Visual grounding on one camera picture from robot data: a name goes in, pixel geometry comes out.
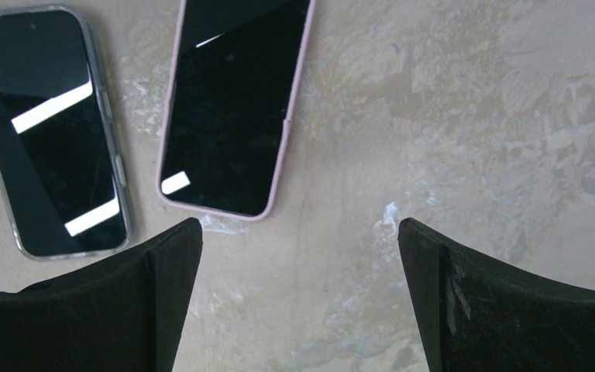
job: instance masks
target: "black fabric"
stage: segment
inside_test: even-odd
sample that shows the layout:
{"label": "black fabric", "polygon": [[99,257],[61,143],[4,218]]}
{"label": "black fabric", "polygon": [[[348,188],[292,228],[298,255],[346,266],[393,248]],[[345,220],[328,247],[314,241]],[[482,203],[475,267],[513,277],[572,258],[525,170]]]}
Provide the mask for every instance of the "black fabric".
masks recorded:
{"label": "black fabric", "polygon": [[398,241],[431,372],[595,371],[595,291],[528,273],[413,219]]}
{"label": "black fabric", "polygon": [[174,365],[201,257],[199,221],[75,272],[0,292],[0,371]]}

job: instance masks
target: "phone side button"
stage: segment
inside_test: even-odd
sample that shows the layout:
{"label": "phone side button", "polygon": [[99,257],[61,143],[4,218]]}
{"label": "phone side button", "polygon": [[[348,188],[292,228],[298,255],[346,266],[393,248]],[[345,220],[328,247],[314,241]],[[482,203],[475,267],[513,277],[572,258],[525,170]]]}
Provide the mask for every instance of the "phone side button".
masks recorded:
{"label": "phone side button", "polygon": [[111,100],[108,99],[108,92],[105,88],[101,89],[101,103],[104,105],[105,114],[108,120],[112,120]]}
{"label": "phone side button", "polygon": [[122,164],[122,158],[118,155],[115,157],[115,171],[119,177],[119,184],[126,187],[126,175],[124,174],[124,165]]}

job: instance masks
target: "silver phone frame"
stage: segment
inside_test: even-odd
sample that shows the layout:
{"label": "silver phone frame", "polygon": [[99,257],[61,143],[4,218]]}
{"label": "silver phone frame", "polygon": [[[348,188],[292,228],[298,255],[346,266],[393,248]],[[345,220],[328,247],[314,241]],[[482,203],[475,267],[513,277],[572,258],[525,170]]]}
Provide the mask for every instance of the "silver phone frame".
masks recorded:
{"label": "silver phone frame", "polygon": [[8,213],[8,220],[12,227],[12,233],[15,237],[15,242],[19,252],[21,252],[26,258],[35,261],[50,261],[50,260],[65,260],[69,258],[80,258],[80,257],[95,257],[105,256],[112,253],[117,253],[125,250],[129,247],[132,238],[135,235],[135,223],[132,214],[131,197],[126,183],[126,173],[123,165],[122,154],[117,141],[117,135],[115,131],[115,124],[112,117],[112,108],[110,101],[108,100],[108,92],[106,87],[106,80],[104,76],[104,69],[101,63],[101,57],[98,50],[97,38],[95,31],[92,29],[88,21],[78,15],[73,9],[66,5],[38,5],[38,6],[26,6],[11,9],[0,9],[0,16],[10,16],[22,13],[40,13],[49,11],[62,11],[72,15],[79,23],[81,27],[81,34],[83,35],[85,51],[88,57],[88,67],[90,71],[90,78],[92,80],[92,88],[94,89],[99,115],[101,122],[104,126],[106,144],[108,147],[108,155],[111,162],[111,168],[113,177],[115,179],[115,188],[117,190],[118,202],[120,210],[122,211],[122,217],[124,219],[124,226],[126,230],[126,237],[124,242],[116,248],[109,250],[96,250],[91,252],[79,252],[71,254],[60,254],[56,256],[35,256],[32,255],[22,244],[22,240],[19,237],[19,231],[15,223],[15,217],[12,213],[12,206],[10,205],[10,199],[8,193],[5,190],[5,184],[0,170],[0,192],[3,197],[6,212]]}

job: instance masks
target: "phone case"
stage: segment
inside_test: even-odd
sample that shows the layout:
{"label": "phone case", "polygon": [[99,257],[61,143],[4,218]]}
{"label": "phone case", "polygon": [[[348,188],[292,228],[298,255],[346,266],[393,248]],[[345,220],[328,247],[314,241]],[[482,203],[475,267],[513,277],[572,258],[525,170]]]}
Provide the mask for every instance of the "phone case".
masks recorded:
{"label": "phone case", "polygon": [[314,13],[315,13],[315,6],[317,0],[311,0],[309,4],[309,10],[307,14],[307,21],[304,24],[304,33],[302,34],[302,41],[300,45],[300,53],[297,58],[297,65],[295,67],[295,75],[293,78],[293,86],[291,89],[291,97],[288,102],[288,108],[286,110],[286,118],[284,118],[283,130],[281,135],[281,142],[279,146],[279,153],[277,155],[277,164],[275,165],[275,171],[273,176],[273,182],[270,186],[270,197],[268,198],[268,204],[266,208],[260,215],[255,216],[248,216],[248,215],[240,215],[237,213],[222,211],[220,209],[214,208],[206,208],[197,205],[189,205],[184,203],[178,203],[175,201],[171,201],[170,199],[166,198],[163,192],[160,190],[160,179],[161,179],[161,168],[163,166],[163,155],[165,154],[165,146],[167,141],[167,129],[170,125],[170,110],[172,109],[172,101],[174,99],[174,78],[175,74],[177,73],[177,59],[179,54],[179,46],[181,44],[181,31],[184,25],[184,15],[186,10],[186,1],[181,0],[181,5],[179,8],[179,17],[177,21],[177,30],[174,36],[174,51],[172,53],[172,64],[170,68],[170,82],[167,87],[167,99],[165,101],[165,110],[163,114],[163,125],[161,128],[161,137],[160,137],[160,151],[158,156],[158,161],[156,162],[156,192],[163,199],[167,204],[172,205],[174,207],[187,209],[196,212],[203,212],[212,215],[219,215],[222,217],[231,217],[234,219],[241,219],[243,221],[259,221],[261,219],[266,218],[270,211],[273,208],[275,197],[277,196],[277,185],[279,183],[279,178],[281,175],[281,166],[284,162],[284,155],[286,153],[286,148],[288,145],[288,135],[291,131],[291,120],[293,118],[293,111],[295,108],[295,100],[298,97],[298,88],[300,86],[300,79],[302,76],[302,67],[304,66],[304,57],[307,52],[307,44],[309,41],[309,35],[311,33],[311,25],[313,24]]}
{"label": "phone case", "polygon": [[5,192],[5,185],[3,183],[3,179],[1,176],[0,171],[0,192],[4,200],[5,209],[8,213],[8,218],[10,221],[10,225],[12,227],[12,231],[15,235],[15,241],[17,243],[17,247],[19,251],[26,257],[31,260],[35,261],[48,261],[48,260],[62,260],[67,258],[78,258],[78,257],[93,257],[93,256],[102,256],[111,253],[116,253],[121,250],[126,249],[130,242],[131,238],[135,233],[134,221],[132,217],[132,207],[131,207],[131,199],[129,196],[129,191],[126,186],[126,175],[124,172],[124,165],[122,163],[122,156],[120,153],[119,145],[117,142],[117,137],[115,134],[115,126],[113,124],[112,118],[112,110],[110,106],[110,101],[108,100],[108,92],[106,91],[106,83],[105,83],[105,76],[104,71],[101,64],[101,58],[99,56],[97,39],[94,30],[90,26],[90,24],[82,17],[80,17],[74,10],[68,8],[65,5],[41,5],[41,6],[32,6],[32,7],[23,7],[23,8],[13,8],[13,9],[1,9],[0,16],[12,15],[12,14],[19,14],[19,13],[35,13],[35,12],[49,12],[49,11],[63,11],[71,14],[79,23],[81,27],[81,32],[83,34],[84,45],[86,55],[88,57],[88,65],[90,68],[90,74],[92,78],[93,89],[95,91],[99,112],[101,115],[101,122],[104,124],[104,132],[106,137],[106,143],[108,146],[108,152],[110,156],[110,161],[113,169],[113,175],[115,177],[115,187],[117,188],[118,192],[118,199],[120,208],[122,210],[122,216],[124,218],[124,224],[126,227],[126,239],[122,245],[119,247],[112,249],[112,250],[99,250],[93,252],[83,252],[83,253],[73,253],[73,254],[63,254],[58,256],[51,256],[51,257],[38,257],[33,256],[30,254],[26,249],[22,246],[21,239],[19,238],[19,233],[17,230],[17,225],[15,223],[15,218],[12,214],[12,209],[10,206],[10,201],[8,199],[8,195]]}

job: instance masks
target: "stained surface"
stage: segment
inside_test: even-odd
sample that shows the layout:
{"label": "stained surface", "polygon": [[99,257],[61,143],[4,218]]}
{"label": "stained surface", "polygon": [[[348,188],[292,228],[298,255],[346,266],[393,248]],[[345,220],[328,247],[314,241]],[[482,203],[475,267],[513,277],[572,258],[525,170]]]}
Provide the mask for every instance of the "stained surface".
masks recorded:
{"label": "stained surface", "polygon": [[[426,371],[408,216],[595,289],[595,4],[321,1],[275,209],[243,223],[154,191],[178,4],[69,3],[108,51],[138,239],[205,225],[176,370]],[[0,290],[88,262],[21,257],[0,199]]]}
{"label": "stained surface", "polygon": [[[266,209],[309,7],[275,3],[224,2],[254,14],[222,15],[206,30],[190,25],[221,12],[187,9],[160,180],[169,200],[247,216]],[[204,39],[185,45],[195,34]]]}
{"label": "stained surface", "polygon": [[36,257],[126,240],[84,45],[68,12],[0,17],[0,170],[22,247]]}

